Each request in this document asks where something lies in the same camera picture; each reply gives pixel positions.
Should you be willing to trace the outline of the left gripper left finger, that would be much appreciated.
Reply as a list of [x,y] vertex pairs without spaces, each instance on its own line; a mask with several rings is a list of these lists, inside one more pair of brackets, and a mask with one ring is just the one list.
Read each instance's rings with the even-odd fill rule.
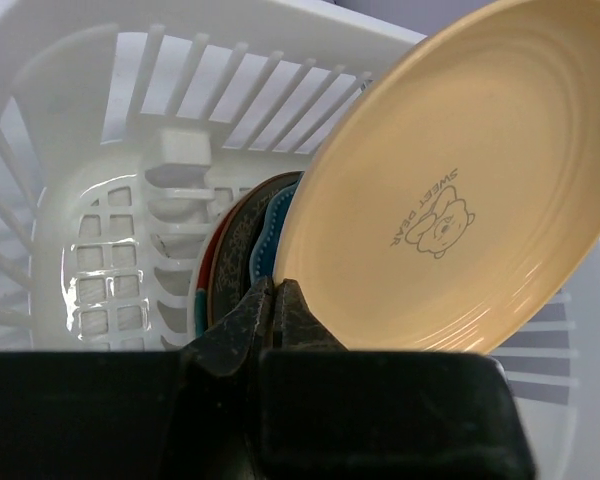
[[181,350],[187,367],[208,375],[237,375],[252,356],[270,344],[273,282],[258,280],[238,305]]

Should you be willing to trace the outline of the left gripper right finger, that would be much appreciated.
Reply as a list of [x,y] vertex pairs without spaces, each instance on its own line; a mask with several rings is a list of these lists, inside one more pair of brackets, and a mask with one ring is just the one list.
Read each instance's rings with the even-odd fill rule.
[[312,314],[299,283],[290,279],[276,288],[273,347],[293,351],[346,351]]

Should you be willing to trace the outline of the teal scalloped plate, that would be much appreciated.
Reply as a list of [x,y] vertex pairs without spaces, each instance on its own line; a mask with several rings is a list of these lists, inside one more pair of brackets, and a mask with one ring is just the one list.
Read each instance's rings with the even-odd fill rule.
[[262,277],[271,277],[284,222],[299,182],[284,187],[268,203],[263,225],[249,259],[249,278],[254,284]]

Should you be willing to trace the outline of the red plate with teal flower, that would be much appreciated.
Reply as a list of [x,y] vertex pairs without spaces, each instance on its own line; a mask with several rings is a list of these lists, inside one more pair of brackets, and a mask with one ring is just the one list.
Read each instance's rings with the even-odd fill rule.
[[199,261],[197,271],[191,280],[190,302],[188,306],[189,319],[193,322],[195,336],[201,336],[209,327],[207,324],[207,287],[209,283],[211,262],[219,241],[222,228],[225,226],[231,210],[237,206],[237,201],[226,214],[224,214],[213,234],[206,240],[203,255]]

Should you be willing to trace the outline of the grey plate with deer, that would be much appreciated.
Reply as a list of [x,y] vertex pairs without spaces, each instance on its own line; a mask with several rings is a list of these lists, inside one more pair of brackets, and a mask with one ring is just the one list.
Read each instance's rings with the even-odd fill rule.
[[249,290],[249,259],[265,211],[273,197],[300,176],[300,171],[292,171],[265,180],[249,190],[229,213],[211,262],[206,307],[209,327],[233,310]]

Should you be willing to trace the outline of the round yellow plate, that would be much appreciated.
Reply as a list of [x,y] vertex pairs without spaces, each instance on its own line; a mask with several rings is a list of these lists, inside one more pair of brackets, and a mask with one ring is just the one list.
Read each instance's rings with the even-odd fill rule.
[[353,350],[487,353],[600,237],[600,1],[497,1],[373,82],[303,175],[273,278]]

